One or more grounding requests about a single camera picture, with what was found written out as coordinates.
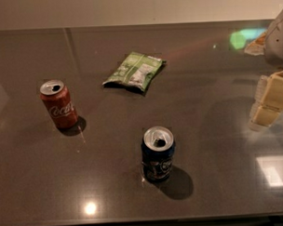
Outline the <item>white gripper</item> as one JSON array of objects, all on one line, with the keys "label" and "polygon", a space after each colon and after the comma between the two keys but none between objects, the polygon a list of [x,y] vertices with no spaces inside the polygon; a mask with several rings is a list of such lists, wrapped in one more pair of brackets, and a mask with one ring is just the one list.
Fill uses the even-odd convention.
[{"label": "white gripper", "polygon": [[[264,58],[268,64],[283,69],[283,8],[267,30]],[[248,125],[251,130],[262,131],[272,125],[283,111],[283,71],[262,75],[254,99]]]}]

